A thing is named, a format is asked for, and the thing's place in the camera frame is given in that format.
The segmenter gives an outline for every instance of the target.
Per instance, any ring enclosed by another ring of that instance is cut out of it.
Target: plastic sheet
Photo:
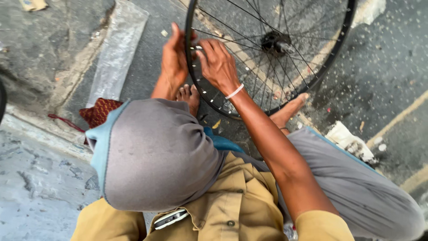
[[[127,0],[116,0],[86,108],[102,97],[119,100],[129,66],[149,13]]]

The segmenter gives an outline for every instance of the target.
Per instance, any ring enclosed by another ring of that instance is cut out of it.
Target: red string
[[[84,130],[80,129],[78,126],[76,126],[75,124],[73,124],[73,122],[71,122],[70,120],[58,117],[55,114],[48,114],[48,117],[50,117],[52,119],[60,119],[60,120],[64,121],[68,126],[70,126],[72,128],[75,128],[76,130],[78,130],[80,132],[85,132]]]

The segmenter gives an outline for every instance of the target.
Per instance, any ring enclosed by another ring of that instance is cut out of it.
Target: shirt button
[[[227,226],[233,227],[233,226],[235,226],[235,222],[232,220],[229,220],[229,221],[227,221]]]

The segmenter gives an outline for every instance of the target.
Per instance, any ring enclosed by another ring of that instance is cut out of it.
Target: khaki shirt
[[[156,215],[144,240],[286,241],[277,203],[273,175],[229,153],[213,186],[182,207],[190,216],[155,230],[154,222],[165,213]],[[354,240],[345,221],[326,211],[301,214],[296,229],[302,241]],[[142,213],[119,211],[100,199],[81,211],[71,240],[142,240],[144,233]]]

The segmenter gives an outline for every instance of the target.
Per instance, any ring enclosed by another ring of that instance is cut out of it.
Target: forearm
[[[292,219],[309,210],[338,214],[305,159],[250,96],[240,91],[230,100],[278,182]]]
[[[151,98],[175,100],[175,95],[179,87],[179,85],[175,84],[175,81],[170,81],[165,74],[161,73],[153,89]]]

